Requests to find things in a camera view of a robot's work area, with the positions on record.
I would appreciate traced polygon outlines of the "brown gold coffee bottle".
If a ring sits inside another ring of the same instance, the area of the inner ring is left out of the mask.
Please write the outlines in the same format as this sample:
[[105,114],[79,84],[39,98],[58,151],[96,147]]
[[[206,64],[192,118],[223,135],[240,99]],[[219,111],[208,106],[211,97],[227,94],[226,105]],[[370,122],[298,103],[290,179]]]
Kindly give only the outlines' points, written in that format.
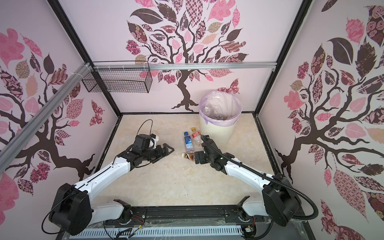
[[182,157],[193,162],[195,161],[195,154],[182,153]]

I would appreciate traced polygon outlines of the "red label yellow cap bottle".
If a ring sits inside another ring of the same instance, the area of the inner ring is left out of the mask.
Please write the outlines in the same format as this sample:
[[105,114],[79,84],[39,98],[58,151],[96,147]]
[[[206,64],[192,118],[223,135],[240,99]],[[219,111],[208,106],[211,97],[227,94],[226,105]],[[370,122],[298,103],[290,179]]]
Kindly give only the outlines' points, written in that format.
[[196,128],[191,128],[192,137],[197,147],[200,147],[203,143],[201,133]]

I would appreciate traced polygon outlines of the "clear bottle blue label cap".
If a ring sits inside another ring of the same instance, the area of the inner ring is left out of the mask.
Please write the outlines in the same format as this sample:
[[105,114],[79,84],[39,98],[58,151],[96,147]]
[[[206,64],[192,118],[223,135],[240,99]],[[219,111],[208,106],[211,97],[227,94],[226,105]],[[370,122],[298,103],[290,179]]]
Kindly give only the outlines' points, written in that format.
[[184,132],[184,141],[185,141],[186,152],[188,154],[193,154],[194,153],[193,140],[188,132]]

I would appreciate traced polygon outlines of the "blue label white cap bottle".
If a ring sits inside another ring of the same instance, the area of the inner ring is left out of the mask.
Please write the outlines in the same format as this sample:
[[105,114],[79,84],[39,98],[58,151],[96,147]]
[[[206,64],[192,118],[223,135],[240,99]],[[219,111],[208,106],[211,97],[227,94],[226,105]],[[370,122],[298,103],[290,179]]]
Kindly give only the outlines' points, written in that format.
[[212,118],[213,114],[214,114],[214,109],[212,107],[212,105],[210,104],[206,104],[203,108],[202,108],[202,113],[208,117],[208,118]]

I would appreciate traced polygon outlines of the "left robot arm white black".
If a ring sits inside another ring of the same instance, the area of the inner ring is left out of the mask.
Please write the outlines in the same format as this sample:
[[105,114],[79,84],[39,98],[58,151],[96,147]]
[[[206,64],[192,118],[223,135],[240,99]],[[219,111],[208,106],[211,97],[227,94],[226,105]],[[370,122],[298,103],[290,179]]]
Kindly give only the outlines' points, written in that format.
[[115,220],[122,225],[128,224],[133,218],[128,203],[119,199],[106,204],[94,205],[92,202],[115,180],[141,168],[144,161],[154,164],[174,152],[173,147],[159,145],[158,140],[154,134],[139,134],[132,145],[103,169],[74,185],[62,185],[46,218],[72,236],[100,222]]

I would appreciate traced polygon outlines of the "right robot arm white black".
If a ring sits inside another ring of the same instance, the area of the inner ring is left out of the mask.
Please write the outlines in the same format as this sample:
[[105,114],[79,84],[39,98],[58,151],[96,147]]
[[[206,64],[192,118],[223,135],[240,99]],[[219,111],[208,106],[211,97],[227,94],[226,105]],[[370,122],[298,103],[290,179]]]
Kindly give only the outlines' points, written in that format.
[[234,155],[222,153],[214,140],[202,136],[202,151],[195,153],[197,164],[208,164],[225,175],[234,177],[258,191],[261,199],[246,197],[240,208],[248,216],[270,217],[285,227],[301,206],[299,195],[285,184],[281,174],[271,175],[257,171],[238,160]]

